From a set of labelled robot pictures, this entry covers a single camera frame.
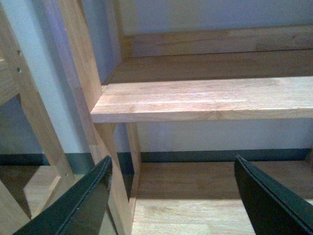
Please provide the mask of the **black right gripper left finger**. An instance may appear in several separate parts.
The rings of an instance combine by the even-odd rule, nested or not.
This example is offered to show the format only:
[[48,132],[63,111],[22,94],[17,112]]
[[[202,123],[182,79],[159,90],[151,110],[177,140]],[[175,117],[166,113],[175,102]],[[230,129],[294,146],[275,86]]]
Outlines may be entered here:
[[107,156],[16,234],[112,234],[112,218],[108,207],[111,177],[112,160]]

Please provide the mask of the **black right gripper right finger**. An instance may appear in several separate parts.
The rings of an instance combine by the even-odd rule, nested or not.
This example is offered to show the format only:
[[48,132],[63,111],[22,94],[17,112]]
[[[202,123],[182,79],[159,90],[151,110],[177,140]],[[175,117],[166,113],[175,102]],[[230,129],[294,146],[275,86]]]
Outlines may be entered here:
[[311,235],[313,206],[238,156],[234,174],[245,210],[257,235]]

